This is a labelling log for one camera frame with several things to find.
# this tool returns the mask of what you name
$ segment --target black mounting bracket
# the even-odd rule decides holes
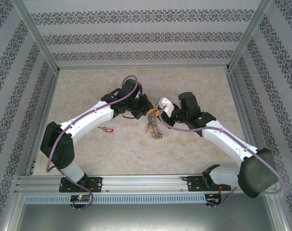
[[[217,192],[219,191],[219,185],[214,184],[210,185],[209,188],[203,182],[202,176],[189,176],[189,177],[182,177],[182,180],[187,182],[189,192]],[[221,191],[230,191],[231,187],[229,185],[221,184]]]
[[[85,188],[91,190],[92,193],[100,193],[102,189],[102,177],[87,177],[87,181],[84,185]],[[59,192],[61,193],[87,193],[87,191],[79,188],[62,177],[59,186]]]

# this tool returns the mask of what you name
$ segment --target black cable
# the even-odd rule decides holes
[[[123,118],[126,118],[126,119],[135,119],[134,117],[126,117],[124,116],[123,114],[121,114]]]

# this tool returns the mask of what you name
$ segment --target beige floor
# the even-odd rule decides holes
[[[62,70],[48,123],[62,123],[88,110],[103,95],[121,87],[123,78],[131,74],[137,76],[153,104],[161,96],[177,103],[179,94],[192,91],[203,111],[243,139],[222,67]],[[196,133],[169,130],[158,124],[162,140],[154,140],[145,132],[146,117],[131,120],[118,116],[102,124],[113,128],[113,133],[95,128],[77,142],[75,160],[89,175],[201,173],[213,164],[236,166],[226,153]],[[48,175],[46,163],[47,157],[39,153],[34,175]]]

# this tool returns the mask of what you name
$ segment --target purple cable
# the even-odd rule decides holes
[[[126,98],[128,98],[131,94],[133,94],[133,92],[136,90],[137,85],[138,85],[138,80],[137,80],[136,76],[134,76],[134,75],[129,75],[129,76],[125,77],[125,79],[124,79],[123,82],[122,82],[122,86],[124,85],[124,83],[126,82],[126,80],[127,80],[128,78],[131,78],[131,77],[135,78],[135,86],[134,86],[133,90],[132,90],[129,94],[127,94],[126,96],[122,97],[122,98],[119,99],[119,100],[116,100],[116,101],[113,101],[113,102],[111,102],[111,103],[105,104],[105,105],[103,105],[103,106],[97,107],[97,108],[95,108],[95,109],[93,109],[93,110],[91,110],[91,111],[89,111],[89,112],[87,112],[87,113],[81,115],[81,116],[78,117],[76,120],[74,120],[71,124],[69,124],[69,125],[68,125],[68,126],[67,126],[67,127],[66,127],[66,128],[60,133],[60,134],[59,134],[59,136],[57,137],[57,139],[56,139],[56,141],[55,141],[55,143],[54,143],[54,145],[53,145],[53,147],[52,147],[52,149],[51,149],[51,153],[50,153],[50,156],[49,156],[49,160],[48,160],[48,163],[47,163],[47,165],[46,165],[46,171],[47,171],[47,172],[50,172],[53,168],[56,168],[56,166],[52,166],[52,167],[50,167],[50,166],[51,166],[51,160],[52,160],[52,158],[53,158],[53,156],[54,156],[55,149],[56,149],[57,144],[58,144],[59,140],[61,139],[61,137],[62,137],[62,136],[63,136],[63,135],[64,135],[64,134],[65,134],[70,128],[72,128],[72,125],[74,125],[75,123],[77,123],[77,122],[78,122],[79,120],[81,120],[82,118],[88,116],[89,114],[91,114],[91,113],[93,113],[93,112],[96,112],[96,111],[98,111],[98,110],[100,110],[100,109],[102,109],[102,108],[105,108],[105,107],[107,107],[107,106],[110,106],[110,105],[113,105],[113,104],[115,104],[115,103],[118,103],[118,102],[120,102],[120,101],[123,101],[123,100],[125,100]],[[79,208],[78,210],[82,210],[82,209],[85,209],[85,208],[89,207],[89,206],[92,204],[92,202],[93,202],[93,194],[92,194],[91,190],[89,190],[89,189],[87,189],[87,188],[85,188],[85,187],[83,187],[83,186],[81,186],[81,185],[75,183],[75,182],[74,182],[73,180],[71,180],[68,176],[66,176],[66,175],[65,175],[60,169],[57,169],[57,170],[58,170],[61,174],[63,174],[63,175],[67,178],[67,180],[70,181],[72,184],[74,184],[74,185],[78,186],[79,188],[81,188],[81,189],[83,189],[83,190],[86,190],[87,192],[90,193],[90,196],[91,196],[91,201],[90,201],[90,203],[88,203],[87,205],[85,205],[83,208]]]
[[[162,119],[162,112],[165,109],[166,106],[164,106],[161,110],[160,110],[160,114],[159,114],[159,118],[160,121],[168,128],[176,130],[176,131],[184,131],[184,132],[196,132],[196,131],[201,131],[201,130],[206,130],[206,129],[210,129],[210,130],[216,130],[216,131],[220,131],[223,132],[224,134],[226,134],[227,136],[229,136],[233,141],[235,141],[238,145],[240,145],[242,148],[246,149],[247,147],[242,144],[240,141],[238,141],[233,135],[231,135],[229,132],[226,132],[225,130],[219,129],[219,128],[215,128],[215,127],[204,127],[204,128],[196,128],[196,129],[181,129],[181,128],[174,128],[172,126],[170,126],[169,124],[167,124],[165,121],[163,121]],[[274,175],[278,178],[279,182],[280,182],[280,189],[278,189],[275,192],[264,192],[265,194],[278,194],[280,192],[282,192],[284,190],[284,182],[282,180],[282,178],[280,177],[280,175],[278,174],[278,172],[271,166],[269,165],[266,161],[264,161],[260,156],[256,155],[252,150],[247,149],[247,151],[252,154],[254,157],[256,157],[259,161],[261,161],[265,166],[267,166],[271,172],[274,173]]]

